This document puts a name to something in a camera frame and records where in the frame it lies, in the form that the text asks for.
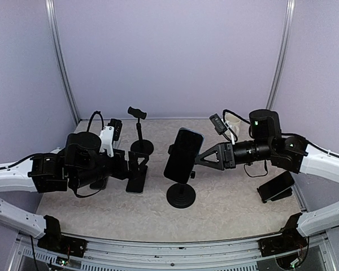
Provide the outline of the black phone with silver back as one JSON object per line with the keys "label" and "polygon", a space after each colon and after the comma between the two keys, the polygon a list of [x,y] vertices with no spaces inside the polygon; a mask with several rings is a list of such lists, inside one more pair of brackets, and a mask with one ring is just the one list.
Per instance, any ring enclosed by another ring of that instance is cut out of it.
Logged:
{"label": "black phone with silver back", "polygon": [[133,173],[130,178],[128,178],[126,192],[132,194],[142,194],[144,191],[144,185],[146,180],[148,166],[145,166],[143,169],[140,169],[138,172]]}

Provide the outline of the black round stand base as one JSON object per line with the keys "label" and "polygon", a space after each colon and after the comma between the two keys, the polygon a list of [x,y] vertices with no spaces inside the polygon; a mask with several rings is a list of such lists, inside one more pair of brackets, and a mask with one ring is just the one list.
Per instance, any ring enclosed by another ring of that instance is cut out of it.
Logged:
{"label": "black round stand base", "polygon": [[141,120],[145,120],[147,113],[138,108],[129,107],[128,114],[137,119],[136,129],[138,140],[132,143],[131,151],[151,155],[154,151],[154,145],[151,141],[143,138]]}

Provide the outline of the blue phone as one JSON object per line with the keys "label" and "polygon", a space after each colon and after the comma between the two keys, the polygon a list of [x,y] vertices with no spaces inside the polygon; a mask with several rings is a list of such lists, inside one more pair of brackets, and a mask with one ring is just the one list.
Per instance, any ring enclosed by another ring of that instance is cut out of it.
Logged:
{"label": "blue phone", "polygon": [[180,128],[163,172],[165,178],[180,184],[187,183],[203,140],[201,133]]}

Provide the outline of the black front stand with pole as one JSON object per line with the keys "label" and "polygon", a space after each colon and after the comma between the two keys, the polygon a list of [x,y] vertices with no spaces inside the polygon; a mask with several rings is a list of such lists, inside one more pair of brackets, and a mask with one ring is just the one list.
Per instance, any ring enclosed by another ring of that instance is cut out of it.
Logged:
{"label": "black front stand with pole", "polygon": [[[168,153],[171,153],[171,148],[173,144],[170,145]],[[193,170],[190,179],[195,177],[195,171]],[[174,182],[172,186],[170,186],[166,193],[167,202],[178,209],[184,209],[190,207],[196,199],[196,193],[192,186],[187,183],[180,184]]]}

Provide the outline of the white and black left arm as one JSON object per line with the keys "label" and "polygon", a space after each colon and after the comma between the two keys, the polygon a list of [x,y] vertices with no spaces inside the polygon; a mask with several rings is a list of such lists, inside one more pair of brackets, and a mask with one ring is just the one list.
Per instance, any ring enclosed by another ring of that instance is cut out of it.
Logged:
{"label": "white and black left arm", "polygon": [[[112,119],[101,124],[99,135],[89,129],[68,135],[63,149],[28,155],[12,164],[0,165],[0,193],[28,191],[52,193],[89,186],[94,194],[104,190],[108,178],[137,181],[146,176],[149,155],[116,148],[122,123]],[[29,213],[0,198],[0,221],[56,251],[68,245],[59,221],[52,216]]]}

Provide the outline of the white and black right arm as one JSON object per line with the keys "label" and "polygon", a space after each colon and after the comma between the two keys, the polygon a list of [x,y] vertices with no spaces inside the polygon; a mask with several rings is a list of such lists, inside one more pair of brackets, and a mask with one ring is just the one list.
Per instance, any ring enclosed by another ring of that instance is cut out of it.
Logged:
{"label": "white and black right arm", "polygon": [[[324,150],[305,137],[282,133],[279,115],[275,111],[259,109],[249,114],[251,140],[223,142],[198,155],[198,165],[224,171],[239,164],[269,160],[273,166],[293,173],[323,177],[339,183],[339,154]],[[339,226],[339,201],[321,209],[292,215],[288,229],[278,237],[278,246],[289,251],[301,237]]]}

